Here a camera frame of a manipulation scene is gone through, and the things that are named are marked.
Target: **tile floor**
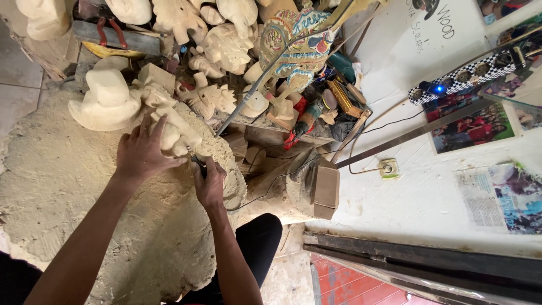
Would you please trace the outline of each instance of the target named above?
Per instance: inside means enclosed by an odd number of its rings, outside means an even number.
[[[43,69],[9,35],[9,28],[0,22],[0,142],[46,96],[41,88]]]
[[[408,301],[406,291],[318,255],[311,255],[311,264],[318,273],[316,305],[439,305],[416,296]]]

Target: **sawdust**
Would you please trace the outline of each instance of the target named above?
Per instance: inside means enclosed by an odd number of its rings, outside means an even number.
[[[131,128],[96,132],[68,112],[75,93],[60,91],[20,121],[0,175],[0,218],[12,255],[46,266],[101,194],[115,170],[118,140]],[[246,184],[228,144],[193,113],[181,116],[228,176],[225,205],[238,206]],[[234,228],[240,215],[230,216]],[[216,267],[209,219],[193,190],[189,164],[147,180],[128,203],[87,304],[158,304],[210,282]]]

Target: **white wall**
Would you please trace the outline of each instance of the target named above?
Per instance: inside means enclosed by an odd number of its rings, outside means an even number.
[[[438,78],[465,61],[489,50],[485,36],[509,28],[529,15],[542,11],[542,0],[485,26],[475,0],[441,0],[437,13],[423,21],[425,12],[409,15],[410,0],[394,0],[379,9],[356,54],[365,77],[362,89],[375,114],[369,122],[407,97],[407,91],[421,80]],[[450,9],[449,25],[454,36],[442,37],[439,21],[441,8]],[[364,21],[361,13],[345,24],[347,35]],[[423,37],[423,50],[418,54],[413,28]],[[359,34],[349,41],[350,51]],[[421,107],[410,103],[400,106],[372,128],[410,117]],[[362,135],[354,154],[361,153],[406,131],[425,124],[419,117]],[[332,221],[307,223],[309,230],[378,238],[398,243],[421,244],[497,253],[511,256],[542,258],[542,236],[515,236],[476,231],[469,224],[457,192],[454,171],[491,166],[511,160],[520,161],[527,169],[542,174],[542,129],[466,150],[436,155],[429,135],[353,164],[353,171],[373,169],[380,160],[396,158],[401,177],[383,181],[378,172],[351,175],[341,169],[340,204]],[[350,148],[341,160],[348,157]]]

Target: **person's right hand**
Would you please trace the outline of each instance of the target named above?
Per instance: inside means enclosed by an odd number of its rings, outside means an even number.
[[[206,210],[213,207],[223,207],[224,178],[227,173],[212,157],[205,159],[205,165],[207,166],[207,179],[204,180],[199,165],[192,162],[196,196]]]

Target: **person's left hand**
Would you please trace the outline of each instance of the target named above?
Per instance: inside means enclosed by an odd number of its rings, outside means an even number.
[[[160,136],[166,121],[167,115],[163,115],[149,135],[151,115],[147,113],[141,125],[135,127],[131,135],[122,135],[117,150],[115,174],[141,184],[160,171],[177,167],[187,161],[186,158],[167,158],[160,151]]]

